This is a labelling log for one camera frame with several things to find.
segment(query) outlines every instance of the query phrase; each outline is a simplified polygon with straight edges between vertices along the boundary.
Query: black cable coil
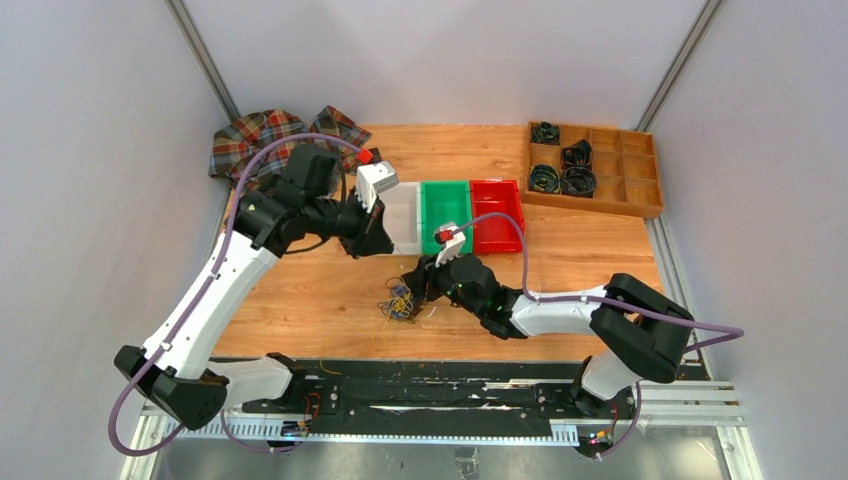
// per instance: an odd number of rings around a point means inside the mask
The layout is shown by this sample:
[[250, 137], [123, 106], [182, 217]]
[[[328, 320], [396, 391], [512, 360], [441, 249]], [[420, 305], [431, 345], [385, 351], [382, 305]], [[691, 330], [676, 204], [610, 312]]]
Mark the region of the black cable coil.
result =
[[550, 165], [536, 165], [530, 170], [527, 186], [534, 192], [560, 193], [559, 172]]
[[586, 167], [569, 167], [562, 174], [562, 193], [572, 197], [592, 198], [598, 188], [598, 179]]
[[542, 122], [530, 130], [530, 141], [544, 145], [559, 145], [559, 127]]
[[592, 164], [592, 145], [580, 140], [570, 147], [562, 149], [562, 169], [568, 167], [588, 167]]

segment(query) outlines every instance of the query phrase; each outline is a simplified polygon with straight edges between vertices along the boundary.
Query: floor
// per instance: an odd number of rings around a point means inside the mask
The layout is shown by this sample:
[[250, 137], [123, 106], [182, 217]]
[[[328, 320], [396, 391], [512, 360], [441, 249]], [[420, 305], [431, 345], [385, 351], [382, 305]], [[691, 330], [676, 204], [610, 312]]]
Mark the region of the floor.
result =
[[600, 463], [568, 447], [306, 443], [288, 454], [256, 455], [227, 440], [179, 439], [157, 455], [151, 478], [718, 480], [731, 476], [715, 428], [649, 427], [634, 432], [627, 448]]

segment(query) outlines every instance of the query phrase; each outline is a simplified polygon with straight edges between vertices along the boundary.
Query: wooden tabletop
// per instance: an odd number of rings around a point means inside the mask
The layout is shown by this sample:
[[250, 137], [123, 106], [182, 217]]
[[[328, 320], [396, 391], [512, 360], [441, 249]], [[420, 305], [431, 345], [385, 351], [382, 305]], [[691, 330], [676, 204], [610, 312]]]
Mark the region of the wooden tabletop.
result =
[[[523, 126], [370, 126], [401, 181], [519, 179]], [[642, 219], [524, 205], [529, 287], [579, 290], [627, 272], [660, 288]], [[307, 238], [292, 248], [315, 242]], [[481, 255], [497, 280], [521, 287], [521, 254]], [[386, 280], [415, 268], [417, 257], [352, 260], [331, 240], [284, 256], [251, 292], [215, 349], [218, 355], [582, 361], [603, 350], [594, 337], [544, 335], [500, 340], [442, 298], [415, 324], [389, 321], [377, 308]]]

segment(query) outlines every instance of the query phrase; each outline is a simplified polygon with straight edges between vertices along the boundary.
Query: green bin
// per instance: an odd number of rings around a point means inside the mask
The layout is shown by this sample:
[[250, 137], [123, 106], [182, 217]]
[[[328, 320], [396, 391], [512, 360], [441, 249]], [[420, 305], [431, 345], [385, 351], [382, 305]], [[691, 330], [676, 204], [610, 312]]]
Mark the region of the green bin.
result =
[[[468, 182], [421, 182], [421, 253], [433, 255], [441, 247], [433, 238], [441, 225], [457, 226], [471, 221], [471, 190]], [[471, 253], [474, 229], [465, 234], [460, 253]]]

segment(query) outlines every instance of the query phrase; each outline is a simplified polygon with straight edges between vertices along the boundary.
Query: red clip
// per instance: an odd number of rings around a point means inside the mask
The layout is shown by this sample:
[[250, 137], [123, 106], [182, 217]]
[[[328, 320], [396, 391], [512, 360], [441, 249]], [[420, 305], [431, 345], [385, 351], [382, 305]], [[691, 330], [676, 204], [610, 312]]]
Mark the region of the red clip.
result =
[[453, 238], [453, 232], [450, 230], [442, 230], [439, 232], [439, 243], [447, 243], [448, 240]]
[[356, 155], [356, 158], [359, 159], [364, 165], [368, 165], [371, 163], [371, 160], [374, 158], [374, 154], [371, 153], [367, 148], [363, 148], [359, 151], [359, 154]]

